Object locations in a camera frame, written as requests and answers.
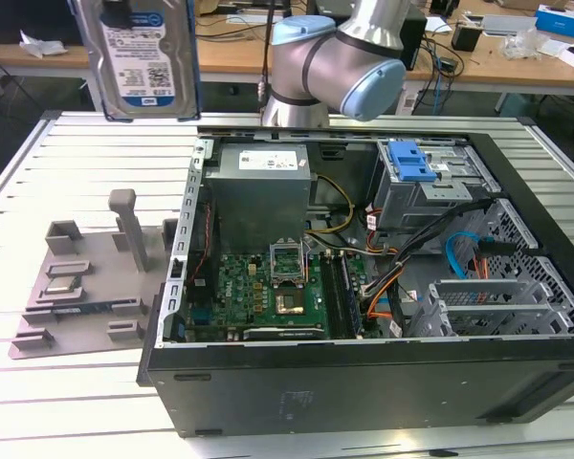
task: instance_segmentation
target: metal table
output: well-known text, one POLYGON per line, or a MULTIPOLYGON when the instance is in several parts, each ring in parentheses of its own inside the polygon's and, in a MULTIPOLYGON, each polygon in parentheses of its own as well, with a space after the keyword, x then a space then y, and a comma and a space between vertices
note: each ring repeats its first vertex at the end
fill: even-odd
MULTIPOLYGON (((334 125, 361 125, 334 118, 334 125)), ((257 126, 209 114, 205 125, 257 126)), ((110 190, 132 187, 142 225, 178 213, 196 124, 109 124, 96 113, 42 120, 0 177, 0 457, 574 458, 574 398, 530 425, 444 427, 181 440, 154 389, 135 384, 140 350, 11 361, 7 352, 45 254, 52 220, 114 230, 110 190)), ((384 118, 404 131, 489 134, 574 243, 574 165, 534 126, 514 119, 384 118)))

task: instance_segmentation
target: desk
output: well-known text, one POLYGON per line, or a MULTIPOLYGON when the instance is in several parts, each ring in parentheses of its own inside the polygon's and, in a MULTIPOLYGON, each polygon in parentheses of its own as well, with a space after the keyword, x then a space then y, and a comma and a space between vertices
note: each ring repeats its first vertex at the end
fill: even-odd
MULTIPOLYGON (((456 22, 463 11, 482 14, 533 14, 506 10, 482 0, 461 0, 450 22, 456 22)), ((216 34, 246 28, 244 25, 218 22, 222 16, 198 19, 197 32, 216 34)), ((263 27, 255 29, 262 36, 263 27)), ((433 38, 451 46, 452 34, 437 33, 433 38)), ((574 69, 550 56, 535 59, 508 60, 497 50, 501 38, 482 35, 473 53, 460 53, 466 62, 464 73, 455 81, 456 91, 554 94, 574 96, 574 69)), ((198 55, 203 81, 257 83, 263 61, 263 42, 259 39, 217 43, 198 40, 198 55)), ((82 47, 70 47, 69 53, 37 59, 25 54, 17 45, 0 45, 0 62, 9 72, 22 77, 76 77, 89 84, 92 100, 101 109, 99 91, 89 70, 87 54, 82 47)), ((400 97, 398 115, 410 115, 418 93, 431 77, 431 59, 421 53, 412 72, 408 72, 405 91, 400 97)))
MULTIPOLYGON (((450 427, 181 440, 153 388, 135 383, 140 350, 12 361, 7 352, 46 252, 52 220, 115 230, 113 187, 132 187, 144 226, 178 215, 196 125, 257 126, 255 115, 198 122, 107 122, 102 114, 42 120, 0 176, 0 458, 124 459, 427 457, 449 448, 481 459, 574 459, 574 398, 521 426, 450 427)), ((574 243, 574 166, 515 119, 382 117, 332 125, 489 134, 574 243)))
MULTIPOLYGON (((205 16, 197 19, 196 33, 217 33, 246 29, 246 24, 227 24, 225 16, 205 16)), ((257 83, 263 63, 263 36, 265 27, 245 32, 250 40, 211 42, 198 40, 198 57, 203 81, 257 83)), ((72 77, 84 79, 94 107, 101 111, 98 85, 89 69, 87 52, 82 46, 69 46, 65 55, 50 55, 38 59, 25 53, 19 45, 0 45, 0 63, 16 77, 72 77)))
MULTIPOLYGON (((470 11, 472 14, 528 16, 534 14, 531 11, 507 10, 482 0, 461 0, 459 8, 453 13, 449 23, 462 20, 461 14, 465 11, 470 11)), ((433 36, 438 43, 448 47, 451 47, 452 38, 453 33, 437 33, 433 36)), ((564 35, 553 35, 553 38, 565 42, 574 41, 564 35)), ((482 34, 472 53, 458 52, 464 59, 466 67, 463 74, 453 84, 455 91, 574 96, 574 68, 548 55, 543 55, 541 60, 508 60, 498 50, 502 39, 482 34)), ((440 50, 439 53, 450 56, 447 51, 440 50)), ((430 77, 430 55, 421 52, 415 68, 407 75, 405 91, 397 114, 412 113, 414 101, 418 93, 427 85, 430 77)))

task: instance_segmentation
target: motherboard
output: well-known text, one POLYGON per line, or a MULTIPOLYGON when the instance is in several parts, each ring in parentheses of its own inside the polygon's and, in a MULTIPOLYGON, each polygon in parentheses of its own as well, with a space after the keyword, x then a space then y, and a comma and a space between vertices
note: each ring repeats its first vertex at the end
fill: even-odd
POLYGON ((304 282, 276 283, 294 273, 293 255, 223 254, 216 301, 211 307, 190 305, 188 330, 195 340, 236 341, 355 338, 362 329, 357 293, 367 282, 357 256, 307 254, 304 282))

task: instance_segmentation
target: plastic bag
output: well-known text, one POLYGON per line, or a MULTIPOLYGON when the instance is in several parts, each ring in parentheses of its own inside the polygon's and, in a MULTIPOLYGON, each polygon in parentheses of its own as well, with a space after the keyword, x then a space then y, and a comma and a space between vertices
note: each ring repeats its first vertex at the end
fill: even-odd
POLYGON ((534 57, 540 60, 541 54, 537 51, 548 40, 546 35, 538 33, 536 29, 522 31, 516 35, 505 36, 499 45, 499 50, 507 59, 523 59, 534 57))
POLYGON ((42 59, 43 55, 63 55, 68 53, 61 41, 37 40, 25 35, 23 31, 19 32, 21 33, 21 42, 19 42, 21 49, 39 59, 42 59))

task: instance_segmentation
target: green motherboard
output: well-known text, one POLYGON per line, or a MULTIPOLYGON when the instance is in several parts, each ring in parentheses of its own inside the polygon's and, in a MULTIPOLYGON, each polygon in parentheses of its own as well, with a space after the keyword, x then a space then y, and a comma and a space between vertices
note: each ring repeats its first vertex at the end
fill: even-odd
MULTIPOLYGON (((212 308, 189 311, 188 329, 196 340, 222 341, 242 339, 242 332, 254 328, 316 329, 325 339, 332 337, 329 323, 333 304, 327 304, 327 275, 323 275, 323 255, 309 255, 307 282, 273 283, 271 256, 224 254, 219 265, 217 300, 212 308)), ((345 258, 348 279, 355 295, 367 281, 364 261, 345 258)), ((277 257, 275 273, 293 273, 298 260, 277 257)))

